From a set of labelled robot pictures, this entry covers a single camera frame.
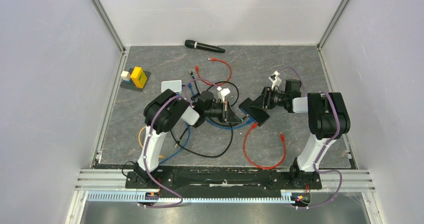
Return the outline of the white network switch box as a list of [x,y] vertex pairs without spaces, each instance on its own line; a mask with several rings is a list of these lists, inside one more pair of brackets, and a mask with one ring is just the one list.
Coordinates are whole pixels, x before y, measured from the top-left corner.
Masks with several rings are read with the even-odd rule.
[[182,80],[170,80],[170,81],[162,81],[161,83],[161,92],[165,92],[166,90],[172,90],[175,93],[180,94],[182,92]]

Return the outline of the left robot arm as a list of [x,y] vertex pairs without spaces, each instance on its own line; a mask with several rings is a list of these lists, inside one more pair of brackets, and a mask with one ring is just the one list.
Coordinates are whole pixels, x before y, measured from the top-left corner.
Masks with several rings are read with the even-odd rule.
[[146,136],[142,154],[134,165],[137,180],[143,187],[151,188],[156,184],[157,175],[153,170],[159,166],[163,141],[179,120],[193,127],[199,127],[209,117],[230,125],[242,122],[224,99],[230,90],[221,87],[217,90],[220,96],[218,99],[214,97],[214,93],[203,91],[195,103],[191,104],[173,90],[166,89],[146,106],[143,113]]

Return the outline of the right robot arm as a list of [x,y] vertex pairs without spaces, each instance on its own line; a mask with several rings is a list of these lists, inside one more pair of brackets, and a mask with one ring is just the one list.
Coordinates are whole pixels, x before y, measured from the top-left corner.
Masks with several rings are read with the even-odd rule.
[[319,164],[328,148],[350,130],[350,117],[340,92],[307,93],[301,96],[300,80],[289,79],[283,91],[277,86],[264,87],[249,102],[251,110],[284,107],[289,113],[306,113],[310,136],[302,153],[290,167],[289,182],[295,188],[316,181]]

